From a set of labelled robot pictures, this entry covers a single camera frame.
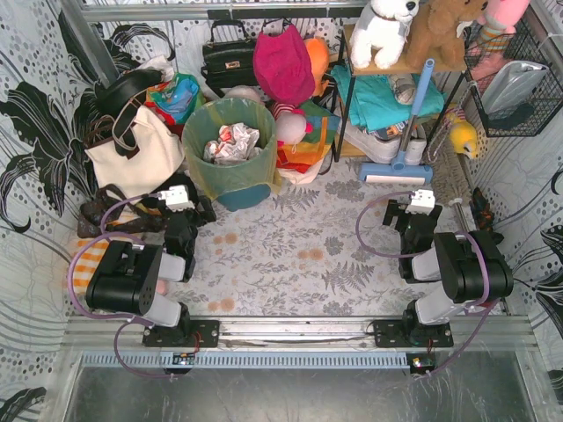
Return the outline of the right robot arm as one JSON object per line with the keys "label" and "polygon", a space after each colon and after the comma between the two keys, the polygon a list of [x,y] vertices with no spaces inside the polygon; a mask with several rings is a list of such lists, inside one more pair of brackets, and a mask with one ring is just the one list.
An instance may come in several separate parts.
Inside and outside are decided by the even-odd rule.
{"label": "right robot arm", "polygon": [[442,207],[414,213],[413,203],[389,200],[383,224],[395,225],[401,257],[398,269],[409,283],[432,283],[430,294],[411,301],[400,319],[375,325],[379,347],[452,347],[450,319],[509,296],[514,277],[492,235],[435,232]]}

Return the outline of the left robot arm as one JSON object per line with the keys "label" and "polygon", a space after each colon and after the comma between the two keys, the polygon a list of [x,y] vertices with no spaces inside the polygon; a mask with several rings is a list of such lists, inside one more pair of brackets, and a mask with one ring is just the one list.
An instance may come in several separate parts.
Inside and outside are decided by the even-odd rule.
{"label": "left robot arm", "polygon": [[198,228],[216,220],[211,201],[205,196],[199,201],[172,213],[162,245],[111,241],[86,289],[90,308],[141,322],[147,347],[199,350],[218,345],[217,320],[197,320],[184,303],[157,291],[159,281],[186,283],[193,275]]}

